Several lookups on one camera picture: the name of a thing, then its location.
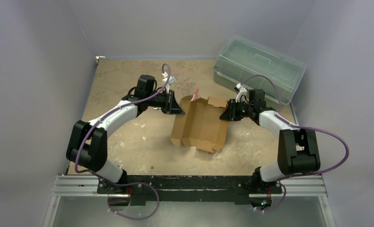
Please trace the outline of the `brown cardboard box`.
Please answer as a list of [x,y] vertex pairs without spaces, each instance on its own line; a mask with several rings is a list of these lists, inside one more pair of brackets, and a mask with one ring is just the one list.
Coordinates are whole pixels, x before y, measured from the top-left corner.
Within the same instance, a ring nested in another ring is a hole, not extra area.
[[179,102],[184,115],[177,115],[171,132],[171,142],[179,147],[195,147],[198,150],[216,153],[226,141],[228,121],[220,116],[227,107],[227,101],[209,96],[197,98],[185,96]]

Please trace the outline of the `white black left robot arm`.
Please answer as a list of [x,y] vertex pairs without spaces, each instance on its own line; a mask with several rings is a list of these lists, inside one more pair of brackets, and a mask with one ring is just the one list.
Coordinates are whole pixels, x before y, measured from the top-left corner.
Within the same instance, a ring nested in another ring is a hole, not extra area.
[[168,115],[183,115],[184,110],[175,99],[170,86],[177,82],[175,76],[163,74],[162,87],[157,87],[155,77],[141,75],[137,85],[111,110],[88,122],[77,121],[72,129],[66,159],[109,181],[115,193],[127,189],[127,173],[108,159],[108,138],[125,123],[140,116],[148,107],[161,109]]

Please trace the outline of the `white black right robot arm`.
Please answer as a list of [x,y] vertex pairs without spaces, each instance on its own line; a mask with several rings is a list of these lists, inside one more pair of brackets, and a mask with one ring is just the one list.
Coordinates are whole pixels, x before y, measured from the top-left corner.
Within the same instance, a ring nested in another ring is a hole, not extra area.
[[248,186],[257,192],[264,192],[282,177],[311,174],[320,169],[321,161],[314,130],[299,129],[292,122],[282,120],[274,108],[267,106],[262,89],[247,90],[237,85],[235,91],[236,98],[227,102],[220,119],[236,122],[250,118],[278,138],[276,162],[256,168]]

